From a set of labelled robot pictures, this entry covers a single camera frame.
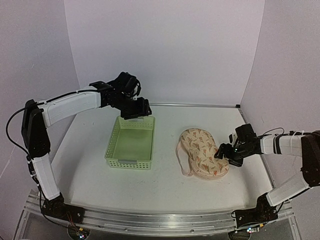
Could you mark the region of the floral mesh laundry bag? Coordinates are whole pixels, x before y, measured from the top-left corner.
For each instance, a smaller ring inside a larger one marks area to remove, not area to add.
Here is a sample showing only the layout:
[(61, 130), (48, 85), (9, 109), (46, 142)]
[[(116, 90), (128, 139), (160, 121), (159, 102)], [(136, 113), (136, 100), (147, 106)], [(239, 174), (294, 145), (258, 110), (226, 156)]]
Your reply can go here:
[[(182, 165), (179, 151), (187, 154), (187, 166)], [(230, 165), (226, 158), (216, 158), (218, 147), (213, 136), (200, 128), (188, 128), (184, 130), (178, 140), (175, 154), (181, 173), (185, 177), (197, 176), (202, 179), (213, 180), (225, 176)]]

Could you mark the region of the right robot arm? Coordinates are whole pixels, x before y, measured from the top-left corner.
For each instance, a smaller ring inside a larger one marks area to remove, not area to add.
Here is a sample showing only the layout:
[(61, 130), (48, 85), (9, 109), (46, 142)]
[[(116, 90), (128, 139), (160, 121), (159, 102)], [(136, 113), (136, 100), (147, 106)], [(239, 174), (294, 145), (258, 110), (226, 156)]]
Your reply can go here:
[(282, 205), (320, 185), (320, 132), (290, 131), (274, 133), (268, 130), (257, 135), (251, 124), (244, 124), (222, 143), (215, 158), (226, 158), (236, 167), (244, 159), (260, 155), (277, 182), (275, 187), (257, 198), (256, 206), (234, 210), (237, 227), (246, 227), (274, 221)]

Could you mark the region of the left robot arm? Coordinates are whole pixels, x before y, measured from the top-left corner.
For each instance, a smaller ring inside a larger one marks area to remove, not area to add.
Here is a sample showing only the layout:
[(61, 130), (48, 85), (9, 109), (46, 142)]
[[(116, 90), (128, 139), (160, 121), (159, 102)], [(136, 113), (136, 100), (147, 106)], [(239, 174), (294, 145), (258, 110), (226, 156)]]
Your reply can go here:
[(10, 139), (26, 154), (28, 170), (39, 191), (49, 201), (48, 211), (57, 219), (67, 214), (67, 207), (57, 198), (61, 196), (49, 160), (51, 142), (47, 129), (55, 123), (79, 113), (104, 107), (120, 111), (125, 120), (152, 114), (149, 101), (140, 97), (141, 83), (134, 76), (122, 73), (109, 82), (97, 81), (88, 88), (37, 102), (26, 102), (14, 114), (23, 114), (21, 135), (24, 146)]

